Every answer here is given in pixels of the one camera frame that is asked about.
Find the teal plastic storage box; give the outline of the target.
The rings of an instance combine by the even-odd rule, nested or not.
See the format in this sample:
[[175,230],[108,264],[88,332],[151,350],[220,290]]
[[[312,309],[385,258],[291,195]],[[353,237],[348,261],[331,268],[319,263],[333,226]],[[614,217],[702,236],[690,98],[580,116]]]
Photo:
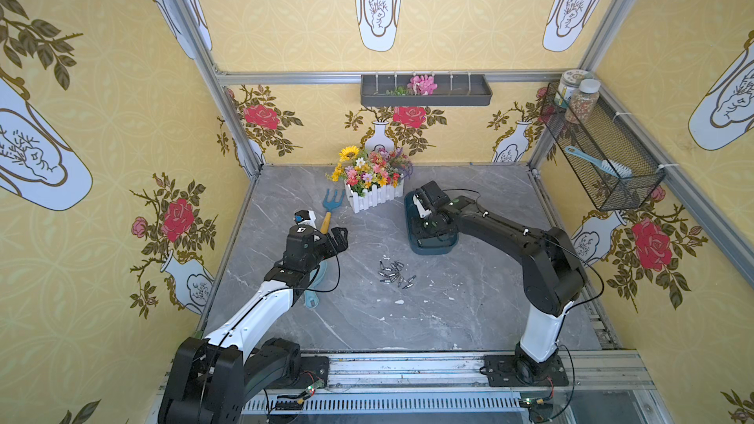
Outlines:
[[447,225],[433,225],[428,218],[421,218],[414,203],[418,190],[412,190],[404,197],[408,244],[417,255],[444,255],[449,253],[459,241],[458,231]]

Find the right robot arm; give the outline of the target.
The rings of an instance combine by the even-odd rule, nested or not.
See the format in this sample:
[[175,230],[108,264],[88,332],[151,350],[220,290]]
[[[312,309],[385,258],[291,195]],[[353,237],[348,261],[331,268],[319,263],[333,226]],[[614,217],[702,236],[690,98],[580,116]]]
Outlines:
[[482,207],[468,196],[453,197],[431,181],[404,197],[408,240],[414,253],[443,255],[466,235],[484,241],[522,267],[529,312],[516,345],[518,360],[539,366],[556,357],[567,314],[578,304],[587,274],[571,239],[559,228],[530,228]]

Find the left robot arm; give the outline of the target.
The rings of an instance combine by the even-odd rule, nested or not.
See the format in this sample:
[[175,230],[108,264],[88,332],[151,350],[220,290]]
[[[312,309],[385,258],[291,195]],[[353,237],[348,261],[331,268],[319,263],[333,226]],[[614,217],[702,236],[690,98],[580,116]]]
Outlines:
[[222,326],[178,347],[158,410],[159,423],[237,423],[245,404],[277,382],[300,376],[300,346],[273,338],[270,327],[311,285],[320,264],[349,247],[349,231],[296,225],[256,294]]

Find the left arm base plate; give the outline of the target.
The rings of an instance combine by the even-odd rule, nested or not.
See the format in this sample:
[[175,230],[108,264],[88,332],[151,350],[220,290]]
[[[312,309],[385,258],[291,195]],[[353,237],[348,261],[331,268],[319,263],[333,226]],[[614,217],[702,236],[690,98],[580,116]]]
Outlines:
[[328,385],[330,370],[330,359],[325,355],[307,355],[300,360],[300,369],[296,371],[292,378],[287,379],[280,390],[294,390],[301,392],[305,388],[313,385],[317,381],[322,382],[322,386]]

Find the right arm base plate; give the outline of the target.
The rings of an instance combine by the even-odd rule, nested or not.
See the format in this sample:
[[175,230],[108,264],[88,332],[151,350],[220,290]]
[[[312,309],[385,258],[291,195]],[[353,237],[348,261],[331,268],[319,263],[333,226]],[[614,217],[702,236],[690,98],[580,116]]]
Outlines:
[[571,384],[567,367],[559,355],[541,363],[523,355],[484,355],[479,372],[492,388],[565,387]]

